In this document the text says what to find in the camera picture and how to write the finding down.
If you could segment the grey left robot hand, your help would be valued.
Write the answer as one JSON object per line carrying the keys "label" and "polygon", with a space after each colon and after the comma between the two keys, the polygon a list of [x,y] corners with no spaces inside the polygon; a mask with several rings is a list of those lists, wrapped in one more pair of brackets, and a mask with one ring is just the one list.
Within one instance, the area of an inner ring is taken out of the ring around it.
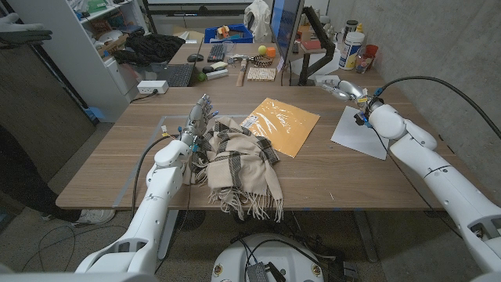
{"label": "grey left robot hand", "polygon": [[197,139],[201,138],[207,130],[208,122],[218,115],[218,111],[211,112],[211,98],[204,94],[197,103],[193,106],[186,119],[184,129],[181,131],[180,140],[192,146]]}

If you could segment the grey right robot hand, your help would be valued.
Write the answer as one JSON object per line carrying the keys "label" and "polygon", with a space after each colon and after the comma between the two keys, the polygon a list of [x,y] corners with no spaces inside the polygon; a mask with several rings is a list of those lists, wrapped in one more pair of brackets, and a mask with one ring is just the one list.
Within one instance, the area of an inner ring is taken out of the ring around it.
{"label": "grey right robot hand", "polygon": [[367,103],[369,101],[366,89],[362,89],[352,82],[340,80],[338,78],[323,80],[322,89],[343,101],[351,100],[356,103]]}

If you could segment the person gloved hand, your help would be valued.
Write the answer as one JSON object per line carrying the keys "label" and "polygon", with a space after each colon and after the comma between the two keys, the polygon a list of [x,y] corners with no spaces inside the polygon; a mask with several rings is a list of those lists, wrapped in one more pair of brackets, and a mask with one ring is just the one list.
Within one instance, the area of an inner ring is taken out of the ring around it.
{"label": "person gloved hand", "polygon": [[1,18],[1,49],[13,49],[22,45],[43,45],[52,39],[52,31],[42,23],[17,23],[17,13]]}

